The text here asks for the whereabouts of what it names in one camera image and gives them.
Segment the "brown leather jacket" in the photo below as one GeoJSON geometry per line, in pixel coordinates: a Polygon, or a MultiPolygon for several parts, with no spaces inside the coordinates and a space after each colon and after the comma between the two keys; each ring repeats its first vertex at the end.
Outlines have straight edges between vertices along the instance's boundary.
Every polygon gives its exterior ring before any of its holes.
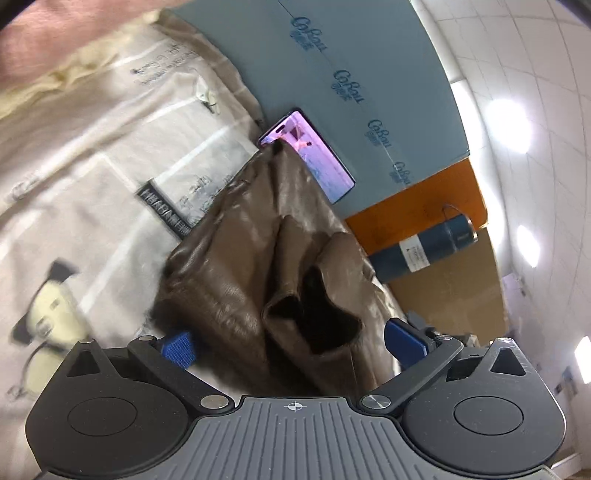
{"type": "Polygon", "coordinates": [[[304,161],[250,158],[168,257],[153,305],[254,395],[359,397],[390,380],[391,312],[356,237],[304,161]]]}

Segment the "brown cardboard box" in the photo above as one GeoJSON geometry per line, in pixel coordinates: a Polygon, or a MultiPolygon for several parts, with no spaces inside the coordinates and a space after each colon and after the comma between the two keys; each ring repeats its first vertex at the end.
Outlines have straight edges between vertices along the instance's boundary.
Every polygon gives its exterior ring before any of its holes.
{"type": "Polygon", "coordinates": [[[471,333],[482,345],[506,334],[501,280],[485,228],[473,245],[389,287],[404,312],[416,312],[443,333],[471,333]]]}

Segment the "dark teal thermos bottle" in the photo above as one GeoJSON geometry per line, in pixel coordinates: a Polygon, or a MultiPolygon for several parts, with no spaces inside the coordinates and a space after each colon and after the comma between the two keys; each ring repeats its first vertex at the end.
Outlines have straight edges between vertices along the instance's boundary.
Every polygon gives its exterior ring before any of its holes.
{"type": "Polygon", "coordinates": [[[443,213],[443,222],[369,256],[382,283],[426,269],[477,242],[467,215],[452,205],[446,205],[443,213]]]}

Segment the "orange board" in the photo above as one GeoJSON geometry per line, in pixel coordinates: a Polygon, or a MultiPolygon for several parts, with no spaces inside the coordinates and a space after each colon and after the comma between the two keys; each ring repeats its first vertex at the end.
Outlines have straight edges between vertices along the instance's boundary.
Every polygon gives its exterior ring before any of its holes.
{"type": "Polygon", "coordinates": [[[459,214],[466,215],[476,229],[488,221],[469,159],[349,216],[346,224],[366,253],[373,255],[459,214]]]}

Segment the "beige printed bed sheet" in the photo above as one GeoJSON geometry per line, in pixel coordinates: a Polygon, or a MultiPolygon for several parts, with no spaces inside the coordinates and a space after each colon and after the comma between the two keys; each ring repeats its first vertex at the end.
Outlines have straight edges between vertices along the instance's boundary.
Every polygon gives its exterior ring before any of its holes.
{"type": "Polygon", "coordinates": [[[165,14],[1,123],[1,475],[38,471],[26,417],[78,340],[151,328],[163,265],[256,151],[235,66],[165,14]]]}

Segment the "smartphone with lit screen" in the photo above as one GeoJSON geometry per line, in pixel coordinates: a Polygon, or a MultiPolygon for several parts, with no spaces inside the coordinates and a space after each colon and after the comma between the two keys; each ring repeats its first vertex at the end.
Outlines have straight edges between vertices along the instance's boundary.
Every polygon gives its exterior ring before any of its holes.
{"type": "Polygon", "coordinates": [[[263,147],[276,140],[293,147],[332,204],[341,200],[356,185],[349,170],[301,109],[295,108],[284,115],[259,138],[257,144],[263,147]]]}

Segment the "blue cardboard box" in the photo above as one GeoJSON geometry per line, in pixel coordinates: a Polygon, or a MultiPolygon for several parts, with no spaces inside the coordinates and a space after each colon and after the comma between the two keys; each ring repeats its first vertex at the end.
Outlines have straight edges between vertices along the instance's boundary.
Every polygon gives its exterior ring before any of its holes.
{"type": "Polygon", "coordinates": [[[352,216],[465,159],[444,68],[407,1],[192,1],[176,14],[238,68],[268,126],[300,110],[353,177],[352,216]]]}

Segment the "cream knitted garment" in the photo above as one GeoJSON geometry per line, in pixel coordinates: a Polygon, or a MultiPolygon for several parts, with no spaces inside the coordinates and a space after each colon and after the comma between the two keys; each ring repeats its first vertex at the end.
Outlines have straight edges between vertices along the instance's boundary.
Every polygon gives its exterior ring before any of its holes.
{"type": "Polygon", "coordinates": [[[75,82],[103,70],[118,58],[122,48],[141,27],[155,23],[159,15],[159,10],[148,11],[118,30],[79,48],[61,65],[34,81],[2,89],[1,118],[6,118],[48,92],[66,91],[75,82]]]}

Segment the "pink knitted sweater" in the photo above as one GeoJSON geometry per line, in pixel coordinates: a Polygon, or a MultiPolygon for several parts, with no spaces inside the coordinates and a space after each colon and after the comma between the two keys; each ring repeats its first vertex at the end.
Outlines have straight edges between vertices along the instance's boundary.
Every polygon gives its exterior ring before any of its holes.
{"type": "Polygon", "coordinates": [[[179,1],[35,1],[1,30],[1,86],[27,83],[78,48],[179,1]]]}

